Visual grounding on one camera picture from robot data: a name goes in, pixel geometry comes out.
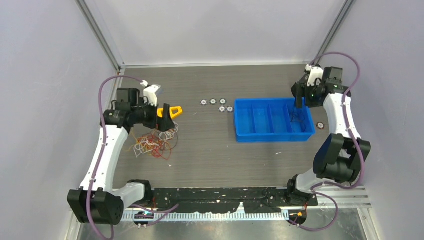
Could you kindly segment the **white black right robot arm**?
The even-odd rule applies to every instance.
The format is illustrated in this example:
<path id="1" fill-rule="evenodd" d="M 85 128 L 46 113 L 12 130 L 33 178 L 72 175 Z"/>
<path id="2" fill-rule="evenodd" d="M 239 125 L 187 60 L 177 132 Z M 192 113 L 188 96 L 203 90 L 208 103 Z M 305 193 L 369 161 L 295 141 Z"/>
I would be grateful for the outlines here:
<path id="1" fill-rule="evenodd" d="M 316 153 L 312 168 L 297 174 L 287 183 L 285 200 L 303 205 L 315 197 L 314 190 L 325 185 L 347 189 L 355 187 L 365 168 L 371 144 L 359 134 L 351 111 L 351 92 L 342 83 L 339 67 L 321 68 L 308 64 L 304 76 L 291 88 L 298 109 L 301 102 L 309 108 L 323 107 L 329 123 L 329 136 Z"/>

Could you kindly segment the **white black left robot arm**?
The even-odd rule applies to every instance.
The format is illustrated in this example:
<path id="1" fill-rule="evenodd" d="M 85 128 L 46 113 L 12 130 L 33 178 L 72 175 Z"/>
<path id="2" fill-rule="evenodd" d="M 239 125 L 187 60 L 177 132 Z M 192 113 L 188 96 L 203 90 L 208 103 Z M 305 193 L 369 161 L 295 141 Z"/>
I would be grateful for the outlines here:
<path id="1" fill-rule="evenodd" d="M 161 87 L 149 85 L 144 90 L 119 88 L 112 109 L 103 112 L 98 145 L 88 173 L 78 189 L 67 195 L 74 215 L 80 223 L 117 225 L 126 208 L 133 204 L 148 207 L 154 193 L 148 180 L 129 180 L 127 184 L 113 189 L 113 179 L 120 153 L 134 125 L 167 132 L 175 128 L 170 105 L 163 105 L 158 115 L 158 93 Z"/>

